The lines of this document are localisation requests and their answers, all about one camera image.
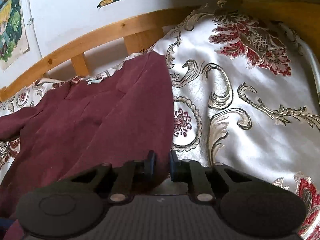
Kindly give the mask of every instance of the maroon blanket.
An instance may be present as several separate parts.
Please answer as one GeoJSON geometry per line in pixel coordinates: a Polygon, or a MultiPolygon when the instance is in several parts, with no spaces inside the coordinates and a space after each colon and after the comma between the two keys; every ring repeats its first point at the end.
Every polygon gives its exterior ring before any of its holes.
{"type": "Polygon", "coordinates": [[[36,187],[100,163],[141,160],[149,150],[165,178],[173,122],[169,72],[155,52],[126,61],[101,83],[66,83],[37,106],[0,117],[0,140],[21,140],[0,186],[0,216],[12,215],[20,196],[36,187]]]}

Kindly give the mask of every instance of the floral patterned bedspread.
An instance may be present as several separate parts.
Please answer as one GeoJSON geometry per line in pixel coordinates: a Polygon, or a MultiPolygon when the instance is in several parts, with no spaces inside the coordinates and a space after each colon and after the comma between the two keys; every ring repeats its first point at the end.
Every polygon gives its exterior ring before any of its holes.
{"type": "Polygon", "coordinates": [[[308,208],[299,235],[318,240],[319,62],[283,23],[222,5],[194,10],[150,48],[166,57],[171,76],[172,149],[296,193],[308,208]]]}

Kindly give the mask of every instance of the black rubber pad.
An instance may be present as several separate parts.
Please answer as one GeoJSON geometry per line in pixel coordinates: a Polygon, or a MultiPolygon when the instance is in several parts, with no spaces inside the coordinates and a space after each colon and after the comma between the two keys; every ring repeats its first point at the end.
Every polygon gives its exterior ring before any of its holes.
{"type": "Polygon", "coordinates": [[[103,214],[103,203],[95,193],[50,194],[29,192],[17,206],[19,223],[45,237],[76,235],[91,228],[103,214]]]}
{"type": "MultiPolygon", "coordinates": [[[[36,238],[28,236],[26,240],[36,238]]],[[[103,221],[74,240],[257,240],[229,228],[211,206],[188,196],[135,196],[110,208],[103,221]]],[[[296,234],[281,240],[301,240],[296,234]]]]}
{"type": "Polygon", "coordinates": [[[245,234],[274,238],[297,229],[305,219],[306,206],[294,194],[229,192],[221,200],[220,212],[245,234]]]}

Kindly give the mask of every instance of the silver scroll pattern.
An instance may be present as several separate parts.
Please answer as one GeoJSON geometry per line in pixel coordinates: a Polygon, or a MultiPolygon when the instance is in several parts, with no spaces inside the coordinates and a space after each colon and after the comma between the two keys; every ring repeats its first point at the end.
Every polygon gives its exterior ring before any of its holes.
{"type": "Polygon", "coordinates": [[[208,107],[215,110],[224,110],[228,108],[233,101],[233,90],[226,72],[217,64],[209,63],[204,66],[202,74],[208,79],[208,73],[216,69],[222,74],[222,80],[225,83],[226,91],[222,95],[217,95],[214,91],[209,96],[208,107]]]}
{"type": "Polygon", "coordinates": [[[177,36],[175,36],[175,38],[177,39],[174,43],[169,45],[169,48],[167,50],[167,53],[165,54],[165,62],[167,63],[167,66],[169,69],[174,67],[174,64],[172,63],[172,61],[174,61],[174,56],[172,55],[174,53],[173,49],[175,46],[179,47],[179,45],[181,44],[182,40],[181,40],[181,31],[177,30],[176,28],[172,30],[172,32],[170,33],[170,38],[173,38],[173,35],[177,33],[177,36]]]}
{"type": "Polygon", "coordinates": [[[221,141],[228,137],[228,114],[238,114],[240,119],[237,121],[238,127],[243,130],[252,128],[251,118],[246,111],[241,108],[230,108],[215,114],[210,119],[210,130],[208,138],[208,162],[209,165],[215,163],[217,152],[223,148],[221,141]]]}
{"type": "Polygon", "coordinates": [[[172,86],[176,88],[181,88],[186,84],[188,84],[189,82],[195,80],[201,72],[202,65],[198,66],[195,60],[188,59],[181,68],[185,68],[185,67],[188,68],[188,71],[180,80],[179,80],[180,74],[176,74],[176,73],[170,74],[172,86]]]}
{"type": "Polygon", "coordinates": [[[258,103],[254,103],[253,101],[251,101],[245,94],[246,90],[249,90],[255,94],[258,93],[254,87],[243,83],[238,87],[237,90],[239,98],[241,98],[243,101],[253,106],[257,110],[263,112],[272,120],[275,120],[276,124],[283,124],[284,126],[286,126],[288,123],[292,123],[288,119],[289,117],[292,117],[299,122],[305,120],[311,128],[316,127],[320,131],[320,116],[311,114],[306,106],[300,107],[299,109],[294,109],[289,107],[285,108],[283,105],[280,105],[279,109],[272,110],[265,106],[261,98],[258,98],[258,103]]]}

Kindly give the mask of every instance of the wooden bed frame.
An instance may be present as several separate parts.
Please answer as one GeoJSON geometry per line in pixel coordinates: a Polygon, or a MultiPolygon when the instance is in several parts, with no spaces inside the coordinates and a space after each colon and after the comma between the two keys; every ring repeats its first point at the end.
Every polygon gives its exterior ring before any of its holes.
{"type": "MultiPolygon", "coordinates": [[[[320,58],[320,4],[291,1],[243,2],[242,7],[255,17],[285,22],[297,31],[320,58]]],[[[123,37],[129,55],[147,49],[164,36],[163,26],[179,24],[193,9],[185,7],[155,11],[89,32],[45,56],[8,87],[0,89],[0,101],[7,100],[69,59],[77,75],[89,75],[84,52],[109,41],[123,37]]]]}

